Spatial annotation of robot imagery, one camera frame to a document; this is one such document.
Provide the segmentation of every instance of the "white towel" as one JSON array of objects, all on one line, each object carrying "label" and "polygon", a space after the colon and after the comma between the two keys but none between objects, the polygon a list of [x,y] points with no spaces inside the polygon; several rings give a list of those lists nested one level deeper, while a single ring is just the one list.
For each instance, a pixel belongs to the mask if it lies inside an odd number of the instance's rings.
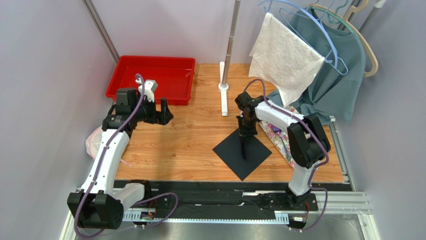
[{"label": "white towel", "polygon": [[274,84],[284,106],[299,99],[324,62],[323,56],[269,12],[250,56],[248,76]]}]

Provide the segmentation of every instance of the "silver pole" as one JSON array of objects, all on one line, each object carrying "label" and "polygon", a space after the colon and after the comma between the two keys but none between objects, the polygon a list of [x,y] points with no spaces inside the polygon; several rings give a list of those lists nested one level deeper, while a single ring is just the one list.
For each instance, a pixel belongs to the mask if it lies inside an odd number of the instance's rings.
[{"label": "silver pole", "polygon": [[106,45],[106,48],[108,49],[109,54],[112,57],[112,60],[115,62],[115,65],[117,65],[117,62],[119,61],[120,55],[117,52],[116,47],[113,44],[113,41],[111,40],[110,36],[108,35],[107,30],[105,29],[104,24],[102,23],[101,17],[99,16],[98,11],[96,10],[96,7],[92,0],[81,0],[89,13],[94,25],[96,26],[97,30],[99,31],[100,36],[102,37],[103,42]]},{"label": "silver pole", "polygon": [[376,15],[376,13],[379,11],[380,8],[377,7],[373,7],[373,9],[371,10],[371,12],[368,14],[367,18],[365,19],[364,23],[362,24],[362,26],[359,28],[359,32],[362,33],[364,28],[366,28],[371,20],[374,18],[374,16]]},{"label": "silver pole", "polygon": [[[362,2],[363,0],[353,0],[352,1],[352,3],[350,4],[350,6],[349,7],[351,7],[351,6],[354,6],[354,7],[358,7],[360,4],[361,4],[361,2]],[[352,21],[352,19],[354,18],[354,16],[355,16],[355,13],[354,12],[351,12],[350,13],[350,16],[349,16],[349,18],[348,18],[348,22],[351,22]],[[339,25],[338,25],[338,28],[337,28],[338,30],[341,30],[341,31],[344,31],[345,29],[346,29],[346,27],[342,24],[342,23],[340,23]]]},{"label": "silver pole", "polygon": [[235,4],[233,6],[232,23],[231,23],[231,30],[229,33],[228,48],[226,50],[225,67],[223,68],[222,82],[220,83],[222,86],[226,86],[228,84],[227,83],[228,72],[230,70],[232,46],[234,44],[235,28],[237,26],[238,13],[240,11],[240,3],[241,3],[241,0],[235,0]]}]

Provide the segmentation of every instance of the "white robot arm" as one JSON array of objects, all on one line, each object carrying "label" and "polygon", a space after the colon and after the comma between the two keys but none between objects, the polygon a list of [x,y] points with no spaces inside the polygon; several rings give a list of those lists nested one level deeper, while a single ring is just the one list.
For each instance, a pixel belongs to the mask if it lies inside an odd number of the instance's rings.
[{"label": "white robot arm", "polygon": [[237,118],[241,154],[244,159],[245,143],[257,134],[257,122],[267,121],[288,134],[291,156],[297,164],[294,166],[286,193],[290,207],[299,207],[305,202],[311,191],[309,185],[312,171],[325,156],[311,137],[305,137],[306,130],[295,118],[303,119],[328,152],[331,148],[330,142],[318,117],[313,114],[309,116],[295,114],[277,105],[272,108],[271,105],[274,105],[274,103],[271,100],[268,100],[267,103],[263,96],[252,98],[247,92],[238,95],[235,102],[241,110],[241,115]]},{"label": "white robot arm", "polygon": [[[117,192],[113,193],[114,179],[123,152],[129,143],[133,130],[138,122],[166,125],[173,119],[165,98],[161,99],[161,111],[156,111],[154,91],[157,83],[147,80],[139,91],[134,88],[120,88],[116,93],[116,105],[112,106],[108,115],[102,122],[100,151],[98,152],[90,173],[80,188],[80,192],[72,192],[68,196],[67,204],[74,218],[79,206],[81,211],[77,214],[80,228],[117,229],[123,220],[123,213],[136,202],[150,198],[151,187],[148,181],[131,181]],[[115,136],[117,129],[125,124],[128,118],[133,117],[124,126],[122,131]]]}]

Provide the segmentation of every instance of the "plastic bag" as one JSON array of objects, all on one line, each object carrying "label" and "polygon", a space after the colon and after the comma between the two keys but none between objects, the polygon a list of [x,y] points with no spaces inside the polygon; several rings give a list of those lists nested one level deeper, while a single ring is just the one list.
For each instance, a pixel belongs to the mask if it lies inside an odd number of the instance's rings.
[{"label": "plastic bag", "polygon": [[[102,127],[98,127],[90,136],[86,139],[86,152],[92,159],[95,159],[98,155],[99,148],[101,147],[102,140]],[[131,167],[132,165],[123,159],[120,159],[120,162]]]}]

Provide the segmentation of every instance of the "green shirt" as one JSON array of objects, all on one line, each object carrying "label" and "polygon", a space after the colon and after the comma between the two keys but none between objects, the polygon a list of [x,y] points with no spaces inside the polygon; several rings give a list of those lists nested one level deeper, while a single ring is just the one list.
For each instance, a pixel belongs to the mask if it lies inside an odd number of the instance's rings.
[{"label": "green shirt", "polygon": [[[311,8],[308,12],[318,18]],[[322,16],[323,12],[318,11],[318,14]],[[290,23],[319,54],[327,56],[331,50],[330,44],[310,18],[294,15]],[[346,63],[349,72],[341,75],[330,64],[324,63],[313,82],[291,105],[303,115],[317,115],[323,125],[331,123],[329,116],[336,116],[349,123],[366,67],[364,47],[356,32],[337,30],[325,24],[324,28],[337,49],[338,57]],[[330,54],[328,59],[334,61],[333,54]],[[341,61],[338,69],[342,73],[346,71]]]}]

